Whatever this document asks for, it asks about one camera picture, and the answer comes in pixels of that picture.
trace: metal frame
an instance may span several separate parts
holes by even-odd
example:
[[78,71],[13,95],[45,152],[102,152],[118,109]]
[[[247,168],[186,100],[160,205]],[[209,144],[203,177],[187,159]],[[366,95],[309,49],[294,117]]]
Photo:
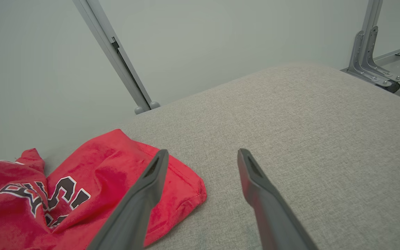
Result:
[[390,87],[392,84],[394,84],[394,82],[390,81],[387,78],[383,78],[382,76],[372,74],[360,66],[360,51],[362,48],[364,37],[365,34],[363,31],[358,32],[356,35],[353,51],[351,52],[350,65],[348,67],[347,73],[350,73],[354,76],[357,76],[373,84],[380,85],[382,87]]
[[400,56],[396,55],[398,53],[400,53],[400,49],[384,54],[382,56],[378,56],[374,59],[374,61],[378,65],[386,65],[392,62],[396,62],[400,60]]
[[386,70],[378,66],[373,60],[373,51],[374,51],[374,45],[376,44],[377,33],[378,33],[378,27],[376,25],[372,27],[372,29],[370,30],[370,35],[368,36],[367,39],[367,46],[365,48],[364,57],[362,59],[362,68],[365,68],[366,70],[369,70],[371,72],[374,72],[376,74],[391,79],[393,74],[389,70]]
[[[365,31],[366,34],[370,33],[370,30],[373,28],[373,26],[376,26],[377,21],[379,19],[379,14],[381,12],[382,8],[382,1],[383,0],[369,0],[368,5],[367,5],[367,11],[365,13],[365,19],[364,19],[364,24],[362,25],[362,30]],[[361,50],[361,59],[364,58],[364,51],[365,48],[367,47],[366,44],[362,44],[362,50]]]
[[[379,13],[381,12],[382,1],[383,0],[370,0],[368,2],[362,31],[356,35],[347,73],[381,87],[390,87],[400,82],[400,76],[396,76],[395,79],[392,79],[393,73],[381,68],[373,60],[373,51],[379,30],[376,24],[379,19]],[[368,34],[366,42],[364,42],[364,31]]]
[[106,54],[124,86],[138,105],[135,108],[135,114],[158,108],[160,104],[153,102],[146,92],[100,2],[98,0],[73,0],[73,3],[103,49],[103,52]]

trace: gray cushion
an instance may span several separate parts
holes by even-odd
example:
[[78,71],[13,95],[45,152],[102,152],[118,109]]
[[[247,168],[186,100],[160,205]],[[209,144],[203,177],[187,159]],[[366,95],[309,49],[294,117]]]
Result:
[[354,76],[314,65],[270,68],[119,127],[168,149],[208,192],[150,249],[261,249],[240,186],[243,147],[318,248],[400,250],[400,97]]

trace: black and white lettering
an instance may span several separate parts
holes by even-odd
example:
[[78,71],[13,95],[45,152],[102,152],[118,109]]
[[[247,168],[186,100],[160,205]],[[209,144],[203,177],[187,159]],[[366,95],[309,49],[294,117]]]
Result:
[[49,226],[50,223],[52,222],[53,218],[49,214],[45,214],[44,217],[46,218],[46,225]]
[[76,209],[81,203],[87,201],[90,198],[90,194],[84,190],[84,188],[80,189],[78,191],[78,194],[76,197],[73,199],[73,201],[70,203],[70,208]]
[[58,226],[60,223],[62,223],[62,221],[63,221],[67,216],[68,216],[68,215],[63,215],[63,216],[58,217],[57,221],[54,222],[54,223],[53,223],[51,226],[49,226],[49,227],[56,227],[56,226]]
[[[91,195],[86,190],[84,190],[84,188],[81,188],[74,196],[76,181],[70,176],[61,178],[58,181],[55,186],[55,191],[50,199],[46,191],[46,186],[43,184],[43,182],[35,182],[35,184],[41,191],[37,192],[33,188],[31,183],[10,183],[3,187],[0,190],[0,193],[8,193],[19,198],[26,198],[30,205],[30,212],[33,214],[33,217],[36,217],[36,210],[41,204],[43,205],[43,211],[53,210],[60,202],[60,199],[58,198],[60,190],[64,192],[64,194],[62,195],[62,199],[65,202],[70,203],[69,206],[72,210],[76,209],[79,205],[86,202],[91,197]],[[43,198],[41,198],[41,192],[44,194],[44,198],[47,202],[43,201]],[[54,228],[58,226],[67,216],[68,215],[62,215],[54,221],[54,218],[50,214],[44,214],[46,225],[49,228]]]
[[64,177],[61,178],[60,181],[55,186],[55,192],[53,193],[52,197],[48,200],[48,211],[54,209],[57,206],[59,199],[58,194],[60,190],[64,191],[64,195],[62,199],[69,203],[70,199],[75,192],[76,181],[72,179],[72,177]]
[[19,198],[26,198],[29,200],[30,212],[33,217],[36,217],[36,209],[43,203],[41,197],[32,189],[29,184],[23,184],[25,187],[19,184],[8,184],[0,190],[0,193],[9,193]]

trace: red fabric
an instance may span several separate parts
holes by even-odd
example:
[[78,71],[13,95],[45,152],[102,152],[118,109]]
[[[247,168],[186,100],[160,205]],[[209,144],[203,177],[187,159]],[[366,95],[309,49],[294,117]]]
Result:
[[[18,163],[0,161],[0,249],[86,248],[157,151],[114,130],[83,144],[47,178],[36,149],[24,151]],[[144,245],[205,199],[202,179],[171,156]]]

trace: gray wall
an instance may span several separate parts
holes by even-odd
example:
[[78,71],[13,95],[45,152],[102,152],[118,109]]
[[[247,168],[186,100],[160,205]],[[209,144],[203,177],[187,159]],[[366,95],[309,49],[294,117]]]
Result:
[[368,0],[100,0],[153,100],[291,61],[348,66]]
[[134,108],[71,0],[0,0],[0,159],[46,157]]

